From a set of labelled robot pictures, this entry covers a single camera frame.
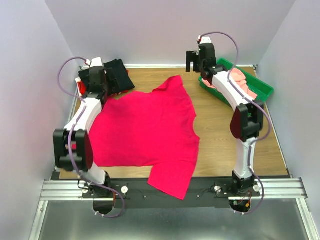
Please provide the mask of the magenta t shirt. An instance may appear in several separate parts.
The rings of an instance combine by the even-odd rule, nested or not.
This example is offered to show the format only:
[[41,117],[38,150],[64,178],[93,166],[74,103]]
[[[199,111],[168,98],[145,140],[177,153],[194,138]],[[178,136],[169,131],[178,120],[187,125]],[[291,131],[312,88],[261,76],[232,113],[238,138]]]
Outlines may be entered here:
[[89,131],[93,160],[99,167],[150,166],[148,184],[183,200],[199,154],[195,118],[179,75],[149,93],[109,99]]

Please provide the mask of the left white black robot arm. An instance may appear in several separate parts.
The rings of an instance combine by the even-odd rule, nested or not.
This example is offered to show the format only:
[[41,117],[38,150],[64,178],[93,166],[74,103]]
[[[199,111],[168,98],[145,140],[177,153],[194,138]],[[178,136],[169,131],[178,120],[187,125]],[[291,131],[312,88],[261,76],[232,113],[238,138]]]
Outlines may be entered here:
[[88,63],[84,70],[88,85],[77,98],[81,101],[78,111],[62,129],[53,132],[55,165],[67,172],[75,172],[86,181],[90,190],[100,198],[120,194],[112,188],[109,174],[94,163],[94,151],[89,133],[96,117],[101,113],[108,84],[106,70],[102,63]]

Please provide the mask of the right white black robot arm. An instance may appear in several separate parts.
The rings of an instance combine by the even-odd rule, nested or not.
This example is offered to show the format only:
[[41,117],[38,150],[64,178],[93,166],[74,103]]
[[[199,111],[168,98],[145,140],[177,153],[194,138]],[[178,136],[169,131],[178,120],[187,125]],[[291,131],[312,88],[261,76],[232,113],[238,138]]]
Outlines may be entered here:
[[264,122],[264,104],[250,97],[232,78],[232,71],[217,64],[211,42],[200,43],[186,52],[186,72],[199,73],[220,92],[233,109],[230,131],[236,139],[236,164],[230,183],[221,186],[225,194],[241,196],[255,185],[254,153]]

